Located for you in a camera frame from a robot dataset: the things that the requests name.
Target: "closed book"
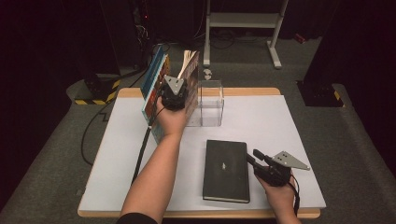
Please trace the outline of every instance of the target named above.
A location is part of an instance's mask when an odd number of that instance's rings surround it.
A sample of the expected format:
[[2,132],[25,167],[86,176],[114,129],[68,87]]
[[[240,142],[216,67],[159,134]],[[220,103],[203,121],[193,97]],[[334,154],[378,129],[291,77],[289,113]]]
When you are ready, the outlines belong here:
[[204,200],[249,203],[247,144],[207,140]]

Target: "transparent container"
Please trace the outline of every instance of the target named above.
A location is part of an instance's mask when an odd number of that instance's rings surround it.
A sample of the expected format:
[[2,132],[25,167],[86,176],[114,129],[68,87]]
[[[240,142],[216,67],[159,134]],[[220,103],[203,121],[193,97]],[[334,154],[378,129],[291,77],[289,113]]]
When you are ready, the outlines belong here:
[[218,127],[224,108],[223,87],[220,80],[201,80],[198,83],[197,106],[188,127]]

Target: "white tabletop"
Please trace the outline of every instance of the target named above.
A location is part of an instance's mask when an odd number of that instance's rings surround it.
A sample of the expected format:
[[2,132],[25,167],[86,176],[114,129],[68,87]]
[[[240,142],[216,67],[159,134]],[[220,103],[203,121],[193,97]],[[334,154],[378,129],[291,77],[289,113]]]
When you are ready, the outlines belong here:
[[[116,217],[120,213],[147,129],[142,105],[142,97],[117,98],[78,208],[81,216]],[[270,210],[264,190],[250,165],[250,203],[203,200],[207,139],[246,142],[247,152],[251,155],[254,148],[269,156],[285,150],[310,166],[283,95],[225,96],[220,127],[185,129],[175,188],[167,208],[169,213]],[[155,147],[150,136],[140,168]],[[301,210],[326,207],[313,169],[293,169],[293,173],[300,184]]]

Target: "person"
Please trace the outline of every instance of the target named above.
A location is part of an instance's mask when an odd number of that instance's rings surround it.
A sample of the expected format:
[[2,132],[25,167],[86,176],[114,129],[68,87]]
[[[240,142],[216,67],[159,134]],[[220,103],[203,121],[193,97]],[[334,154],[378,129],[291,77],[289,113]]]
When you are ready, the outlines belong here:
[[[117,224],[159,224],[163,221],[175,184],[180,141],[187,123],[186,111],[164,109],[159,97],[157,120],[163,126],[164,137],[130,187]],[[279,224],[300,223],[294,215],[294,192],[291,187],[271,187],[257,178],[265,189],[276,221]]]

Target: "book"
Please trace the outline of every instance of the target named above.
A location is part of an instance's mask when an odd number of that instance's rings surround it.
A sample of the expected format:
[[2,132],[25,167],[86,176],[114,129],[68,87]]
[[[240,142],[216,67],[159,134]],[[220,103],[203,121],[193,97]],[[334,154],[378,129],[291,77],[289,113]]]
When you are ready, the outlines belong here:
[[247,144],[206,141],[204,200],[249,203]]
[[[183,78],[187,82],[188,97],[185,107],[187,117],[191,116],[198,103],[198,61],[199,51],[184,50],[182,67],[177,76],[172,76],[169,55],[164,53],[162,46],[159,46],[141,86],[142,95],[145,99],[142,113],[148,124],[151,118],[156,116],[155,111],[153,111],[154,104],[165,75]],[[156,120],[151,125],[151,133],[156,143],[160,143],[163,138],[163,128]]]

